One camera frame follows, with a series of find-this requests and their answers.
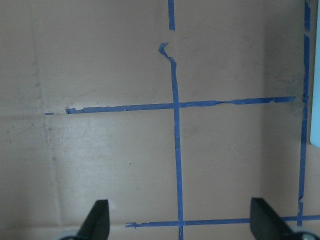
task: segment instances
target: light blue panel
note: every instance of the light blue panel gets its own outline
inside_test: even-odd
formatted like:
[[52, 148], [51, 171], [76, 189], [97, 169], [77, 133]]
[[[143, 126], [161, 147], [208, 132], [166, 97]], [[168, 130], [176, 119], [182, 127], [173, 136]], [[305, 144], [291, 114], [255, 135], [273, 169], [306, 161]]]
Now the light blue panel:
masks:
[[316, 27], [316, 47], [314, 64], [314, 84], [313, 84], [313, 103], [311, 118], [310, 142], [320, 148], [320, 18], [317, 20]]

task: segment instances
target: floor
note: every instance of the floor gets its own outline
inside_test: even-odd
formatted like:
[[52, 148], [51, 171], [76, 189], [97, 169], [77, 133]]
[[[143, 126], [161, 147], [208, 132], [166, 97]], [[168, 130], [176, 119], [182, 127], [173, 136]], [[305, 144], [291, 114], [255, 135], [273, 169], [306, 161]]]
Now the floor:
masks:
[[0, 1], [0, 238], [108, 199], [110, 240], [250, 240], [251, 197], [320, 234], [317, 6]]

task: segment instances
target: vertical blue tape line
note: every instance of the vertical blue tape line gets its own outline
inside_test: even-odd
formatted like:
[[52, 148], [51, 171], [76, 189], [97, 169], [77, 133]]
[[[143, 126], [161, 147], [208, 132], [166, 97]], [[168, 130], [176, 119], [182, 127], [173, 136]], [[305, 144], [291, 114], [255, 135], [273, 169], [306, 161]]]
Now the vertical blue tape line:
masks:
[[177, 207], [179, 221], [179, 240], [184, 239], [184, 204], [183, 204], [183, 187], [182, 187], [182, 163], [181, 163], [181, 147], [180, 147], [180, 109], [177, 82], [177, 63], [167, 55], [165, 47], [168, 43], [162, 43], [159, 52], [165, 56], [171, 63], [171, 81], [173, 93], [173, 114], [174, 114], [174, 146], [175, 146], [175, 167], [176, 167], [176, 190], [177, 190]]
[[175, 0], [168, 0], [169, 29], [175, 31]]
[[297, 225], [302, 226], [304, 214], [303, 197], [305, 193], [305, 173], [308, 133], [308, 101], [309, 101], [309, 70], [310, 70], [310, 39], [304, 35], [304, 86], [303, 86], [303, 119], [301, 124], [300, 173]]
[[311, 9], [307, 1], [304, 2], [304, 28], [307, 32], [310, 31], [310, 15]]

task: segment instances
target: black object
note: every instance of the black object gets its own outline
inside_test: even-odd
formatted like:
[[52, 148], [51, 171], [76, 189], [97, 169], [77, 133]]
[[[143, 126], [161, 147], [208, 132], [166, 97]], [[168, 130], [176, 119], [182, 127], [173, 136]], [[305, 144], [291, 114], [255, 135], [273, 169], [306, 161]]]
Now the black object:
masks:
[[110, 232], [108, 200], [97, 200], [76, 236], [60, 240], [107, 240]]
[[320, 240], [311, 232], [294, 232], [263, 198], [252, 198], [250, 229], [256, 240]]

